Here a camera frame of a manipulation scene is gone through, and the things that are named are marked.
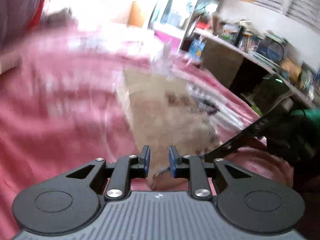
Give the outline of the beige printed shopping bag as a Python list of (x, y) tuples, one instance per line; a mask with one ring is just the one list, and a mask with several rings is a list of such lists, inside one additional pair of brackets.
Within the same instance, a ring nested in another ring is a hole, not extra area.
[(180, 154), (200, 155), (221, 145), (213, 123), (216, 106), (177, 73), (179, 67), (195, 70), (192, 59), (183, 54), (164, 56), (163, 50), (158, 42), (129, 41), (117, 52), (125, 60), (118, 100), (135, 144), (151, 148), (146, 180), (156, 191), (185, 182), (169, 172), (170, 146)]

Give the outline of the round magnifier mirror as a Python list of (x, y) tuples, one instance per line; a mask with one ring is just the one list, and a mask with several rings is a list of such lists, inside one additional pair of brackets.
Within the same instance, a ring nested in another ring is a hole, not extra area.
[(273, 62), (280, 62), (284, 54), (284, 49), (278, 42), (271, 41), (266, 48), (266, 55)]

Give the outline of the red floral blanket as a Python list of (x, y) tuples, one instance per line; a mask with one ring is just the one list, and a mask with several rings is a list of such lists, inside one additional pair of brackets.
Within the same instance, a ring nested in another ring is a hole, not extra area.
[(18, 233), (11, 206), (22, 190), (138, 151), (116, 88), (124, 69), (150, 72), (162, 50), (149, 31), (123, 25), (111, 37), (49, 29), (9, 48), (22, 62), (1, 75), (1, 239)]

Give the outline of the blue cartoon package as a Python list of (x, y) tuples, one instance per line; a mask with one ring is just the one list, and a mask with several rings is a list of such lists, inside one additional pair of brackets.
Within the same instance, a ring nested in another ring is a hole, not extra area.
[(202, 38), (195, 38), (189, 47), (188, 54), (193, 60), (201, 62), (205, 45), (206, 42)]

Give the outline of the orange wooden cabinet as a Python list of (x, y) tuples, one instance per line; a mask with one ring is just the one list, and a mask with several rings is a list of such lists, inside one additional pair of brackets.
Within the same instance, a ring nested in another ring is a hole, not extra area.
[(142, 7), (137, 1), (132, 2), (127, 24), (142, 28), (145, 22), (145, 15)]

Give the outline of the magenta glass cabinet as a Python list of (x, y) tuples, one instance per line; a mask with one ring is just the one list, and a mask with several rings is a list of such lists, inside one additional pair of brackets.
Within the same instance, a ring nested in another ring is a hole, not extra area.
[(180, 49), (190, 26), (200, 16), (211, 15), (219, 7), (221, 0), (158, 0), (148, 22), (164, 43)]

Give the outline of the pink cardboard box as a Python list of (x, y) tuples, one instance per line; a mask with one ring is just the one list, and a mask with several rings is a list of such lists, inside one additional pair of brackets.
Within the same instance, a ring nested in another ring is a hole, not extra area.
[(12, 68), (18, 67), (22, 62), (22, 56), (19, 52), (13, 51), (0, 55), (0, 74), (3, 74)]

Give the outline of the purple folded duvet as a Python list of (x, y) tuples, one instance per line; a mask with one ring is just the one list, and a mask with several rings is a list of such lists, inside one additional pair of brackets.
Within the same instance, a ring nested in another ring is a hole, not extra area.
[(37, 25), (45, 0), (1, 0), (1, 46)]

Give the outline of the long wall shelf desk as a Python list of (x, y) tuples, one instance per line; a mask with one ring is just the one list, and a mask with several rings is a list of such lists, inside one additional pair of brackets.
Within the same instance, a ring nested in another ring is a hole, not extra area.
[(235, 95), (245, 100), (252, 99), (262, 112), (269, 110), (281, 95), (292, 96), (306, 108), (316, 108), (288, 80), (253, 55), (206, 30), (196, 28), (194, 33), (206, 42), (202, 53), (204, 68)]

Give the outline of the right edge wall poster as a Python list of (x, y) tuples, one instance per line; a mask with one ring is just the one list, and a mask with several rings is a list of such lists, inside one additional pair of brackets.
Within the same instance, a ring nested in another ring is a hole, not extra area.
[(291, 0), (286, 16), (319, 32), (319, 0)]

